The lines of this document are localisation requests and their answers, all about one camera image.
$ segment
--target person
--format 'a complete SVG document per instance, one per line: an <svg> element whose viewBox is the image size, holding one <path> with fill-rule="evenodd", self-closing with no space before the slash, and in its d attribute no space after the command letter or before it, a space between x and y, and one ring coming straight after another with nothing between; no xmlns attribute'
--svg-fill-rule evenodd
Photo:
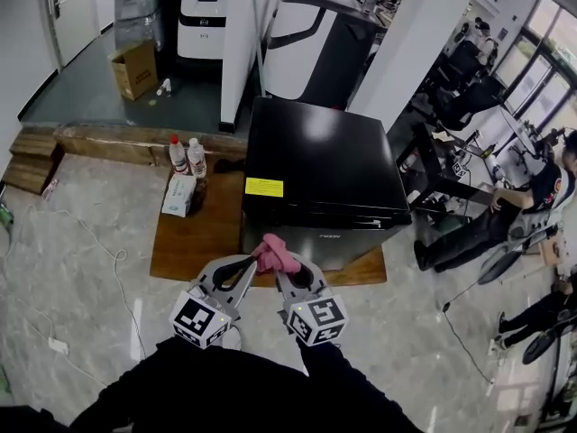
<svg viewBox="0 0 577 433"><path fill-rule="evenodd" d="M577 274L573 274L567 282L560 282L558 290L550 293L537 303L527 308L512 319L505 319L505 313L499 315L499 333L495 337L495 345L501 350L507 350L522 342L535 332L543 332L557 323L557 317L564 309L577 308L577 294L573 293L573 284ZM505 336L508 332L518 330L515 334Z"/></svg>
<svg viewBox="0 0 577 433"><path fill-rule="evenodd" d="M481 24L483 20L477 16L475 18L474 24L470 24L468 22L463 24L461 28L461 34L463 34L463 39L471 41L473 44L477 44L477 40L481 37Z"/></svg>
<svg viewBox="0 0 577 433"><path fill-rule="evenodd" d="M479 24L482 22L483 20L480 17L476 17L473 23L467 16L463 16L453 30L451 37L444 45L443 54L451 56L459 44L465 39L475 43L480 34L478 29Z"/></svg>
<svg viewBox="0 0 577 433"><path fill-rule="evenodd" d="M378 422L384 431L422 433L332 343L308 347L297 339L305 375L239 351L236 327L223 340L222 346L202 350L180 336L169 338L157 345L156 353L102 390L70 430L36 431L108 433L133 424L133 433L179 433L241 425L302 429L303 425L330 428L350 422L358 427ZM9 424L6 417L0 421L3 427ZM25 431L20 427L14 431Z"/></svg>
<svg viewBox="0 0 577 433"><path fill-rule="evenodd" d="M477 29L472 31L475 36L473 38L469 38L469 36L467 36L465 37L465 40L471 40L475 44L475 46L479 49L477 61L482 66L487 66L489 57L493 50L495 50L497 44L490 37L490 26L488 23L481 21L476 27Z"/></svg>
<svg viewBox="0 0 577 433"><path fill-rule="evenodd" d="M443 272L457 268L506 241L519 215L551 210L570 198L577 176L577 132L573 131L565 138L561 161L561 167L553 161L548 162L529 181L528 188L495 189L490 208L428 247L416 241L414 249L419 269L425 271L434 267L436 272ZM563 175L567 177L565 190Z"/></svg>

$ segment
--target bag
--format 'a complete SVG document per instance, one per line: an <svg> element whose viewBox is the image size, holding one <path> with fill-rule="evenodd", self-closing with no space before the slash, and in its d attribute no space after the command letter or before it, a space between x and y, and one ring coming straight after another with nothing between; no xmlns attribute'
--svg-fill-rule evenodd
<svg viewBox="0 0 577 433"><path fill-rule="evenodd" d="M487 58L487 69L492 70L495 67L495 62L499 57L499 44L493 39L487 39L493 42L493 50L491 51L489 57Z"/></svg>

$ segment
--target white bottle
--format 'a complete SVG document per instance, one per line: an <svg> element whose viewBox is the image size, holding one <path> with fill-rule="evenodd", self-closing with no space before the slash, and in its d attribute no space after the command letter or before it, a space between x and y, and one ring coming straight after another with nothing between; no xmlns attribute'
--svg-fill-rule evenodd
<svg viewBox="0 0 577 433"><path fill-rule="evenodd" d="M197 178L204 178L206 176L205 149L198 143L197 138L190 138L188 161L190 162L190 169L194 176Z"/></svg>
<svg viewBox="0 0 577 433"><path fill-rule="evenodd" d="M179 136L176 134L170 136L169 155L175 173L179 175L190 174L190 171L188 170L187 154L184 152L184 146L179 141Z"/></svg>
<svg viewBox="0 0 577 433"><path fill-rule="evenodd" d="M411 155L409 155L405 161L403 163L400 164L400 167L398 167L399 171L401 173L407 173L408 170L413 166L413 164L417 161L417 153L413 152Z"/></svg>

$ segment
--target marble floor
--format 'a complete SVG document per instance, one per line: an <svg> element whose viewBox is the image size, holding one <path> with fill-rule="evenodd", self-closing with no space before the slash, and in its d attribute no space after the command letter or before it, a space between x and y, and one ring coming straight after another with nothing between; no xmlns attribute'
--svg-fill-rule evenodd
<svg viewBox="0 0 577 433"><path fill-rule="evenodd" d="M103 383L115 381L141 356L133 324L114 279L113 260L68 210L84 220L113 255L125 249L118 276L128 304L140 320L149 355L171 336L169 312L186 283L152 278L151 249L168 171L67 155L48 202L8 189L5 204L15 213L13 247L0 262L0 357L14 400L50 410L70 423L92 403ZM343 287L351 322L342 349L351 363L425 432L518 432L518 415L534 424L549 387L554 354L529 366L525 345L501 358L488 356L498 313L522 311L548 291L527 257L513 278L477 286L447 312L457 333L489 378L481 378L451 333L443 304L476 279L482 258L453 272L420 272L412 253L415 226L383 245L389 280ZM275 290L251 289L241 305L246 351L302 368L294 337L276 314ZM45 313L53 322L38 311ZM70 346L69 361L52 351L53 334Z"/></svg>

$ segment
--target black mini fridge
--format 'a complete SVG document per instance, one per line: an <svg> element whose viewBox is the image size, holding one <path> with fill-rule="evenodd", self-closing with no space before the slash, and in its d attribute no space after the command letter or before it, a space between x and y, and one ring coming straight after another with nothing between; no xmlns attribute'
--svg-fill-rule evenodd
<svg viewBox="0 0 577 433"><path fill-rule="evenodd" d="M273 233L322 270L340 270L410 223L379 120L285 99L255 99L243 253Z"/></svg>

